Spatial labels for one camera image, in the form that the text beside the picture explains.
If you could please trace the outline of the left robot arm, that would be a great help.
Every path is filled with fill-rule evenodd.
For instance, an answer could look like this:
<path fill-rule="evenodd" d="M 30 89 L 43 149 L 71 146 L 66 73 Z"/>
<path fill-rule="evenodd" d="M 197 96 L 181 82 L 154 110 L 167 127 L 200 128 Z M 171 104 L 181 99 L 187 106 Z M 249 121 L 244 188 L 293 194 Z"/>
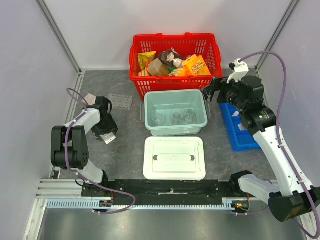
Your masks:
<path fill-rule="evenodd" d="M 99 96 L 93 105 L 84 107 L 74 120 L 55 126 L 51 131 L 51 164 L 84 177 L 101 197 L 110 192 L 110 184 L 106 172 L 90 160 L 87 133 L 92 131 L 97 139 L 106 144 L 111 142 L 108 138 L 115 139 L 118 126 L 111 115 L 112 108 L 108 98 Z"/>

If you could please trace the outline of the small glass beaker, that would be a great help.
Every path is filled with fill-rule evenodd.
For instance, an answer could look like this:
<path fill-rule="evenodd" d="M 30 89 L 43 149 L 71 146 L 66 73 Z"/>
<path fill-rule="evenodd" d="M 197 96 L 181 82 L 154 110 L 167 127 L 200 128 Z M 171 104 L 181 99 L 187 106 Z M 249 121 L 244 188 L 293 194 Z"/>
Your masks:
<path fill-rule="evenodd" d="M 159 127 L 163 125 L 164 118 L 160 112 L 157 112 L 157 111 L 153 112 L 151 115 L 151 119 L 155 126 Z"/>

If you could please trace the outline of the black powder sachet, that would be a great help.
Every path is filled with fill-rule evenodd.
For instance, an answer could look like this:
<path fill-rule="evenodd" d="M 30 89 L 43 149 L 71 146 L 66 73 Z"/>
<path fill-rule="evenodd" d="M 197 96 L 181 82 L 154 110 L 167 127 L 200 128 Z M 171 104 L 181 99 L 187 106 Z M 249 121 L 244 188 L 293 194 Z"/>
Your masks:
<path fill-rule="evenodd" d="M 247 130 L 242 123 L 238 124 L 237 126 L 238 126 L 240 131 L 246 131 Z"/>

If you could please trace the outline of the small glass vial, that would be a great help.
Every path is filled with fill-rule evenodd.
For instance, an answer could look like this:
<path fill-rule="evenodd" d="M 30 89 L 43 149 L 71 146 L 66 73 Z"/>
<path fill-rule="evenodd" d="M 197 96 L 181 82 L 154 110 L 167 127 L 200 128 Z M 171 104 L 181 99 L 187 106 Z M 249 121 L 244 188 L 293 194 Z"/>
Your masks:
<path fill-rule="evenodd" d="M 172 123 L 173 126 L 179 126 L 181 124 L 181 115 L 180 115 L 179 112 L 175 112 L 173 114 L 171 123 Z"/>

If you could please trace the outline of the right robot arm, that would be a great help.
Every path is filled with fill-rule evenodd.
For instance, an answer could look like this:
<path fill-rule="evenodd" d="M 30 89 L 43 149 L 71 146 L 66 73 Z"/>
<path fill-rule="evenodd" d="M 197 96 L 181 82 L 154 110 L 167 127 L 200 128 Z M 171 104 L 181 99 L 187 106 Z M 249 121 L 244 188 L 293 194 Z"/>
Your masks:
<path fill-rule="evenodd" d="M 285 140 L 277 128 L 275 113 L 264 105 L 265 87 L 256 76 L 245 76 L 241 81 L 214 78 L 202 93 L 207 102 L 218 92 L 217 103 L 228 103 L 239 112 L 240 119 L 266 156 L 278 182 L 273 185 L 257 178 L 250 171 L 231 175 L 229 191 L 235 197 L 248 193 L 269 206 L 280 222 L 312 212 L 311 204 L 320 204 L 320 189 L 302 173 L 292 154 L 283 150 Z"/>

